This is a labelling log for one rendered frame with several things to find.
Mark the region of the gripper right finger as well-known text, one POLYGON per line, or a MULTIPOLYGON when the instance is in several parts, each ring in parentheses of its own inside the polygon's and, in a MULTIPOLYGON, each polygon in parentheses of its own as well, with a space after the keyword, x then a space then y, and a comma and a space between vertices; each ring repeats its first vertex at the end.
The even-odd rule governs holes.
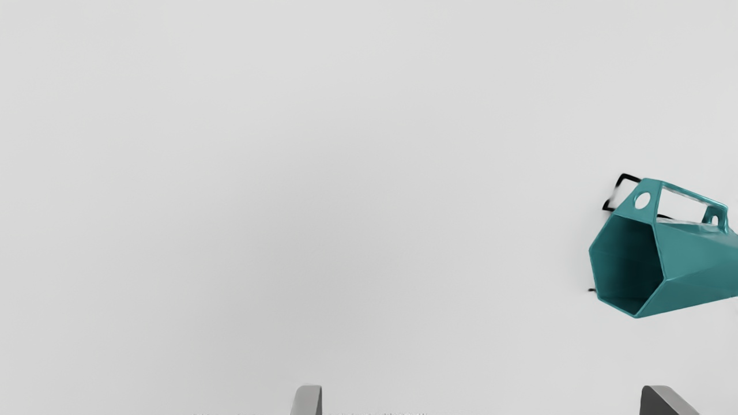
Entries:
POLYGON ((699 415, 699 412, 669 386, 643 386, 640 415, 699 415))

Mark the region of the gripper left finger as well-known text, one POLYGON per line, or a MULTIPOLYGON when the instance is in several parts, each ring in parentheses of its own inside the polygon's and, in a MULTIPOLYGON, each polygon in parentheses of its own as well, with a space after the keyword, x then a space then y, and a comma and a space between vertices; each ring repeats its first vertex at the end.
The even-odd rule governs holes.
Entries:
POLYGON ((323 415, 322 386, 303 384, 297 388, 290 415, 323 415))

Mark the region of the teal faceted mug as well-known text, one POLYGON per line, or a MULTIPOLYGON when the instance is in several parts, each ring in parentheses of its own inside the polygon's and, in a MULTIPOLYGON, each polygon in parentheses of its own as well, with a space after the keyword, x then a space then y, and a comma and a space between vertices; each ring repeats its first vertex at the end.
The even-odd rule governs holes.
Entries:
POLYGON ((594 291, 601 302, 632 318, 645 318, 738 297, 738 233, 728 207, 672 183, 623 173, 635 189, 609 217, 589 247, 594 291), (698 222, 659 213, 673 193, 705 206, 698 222))

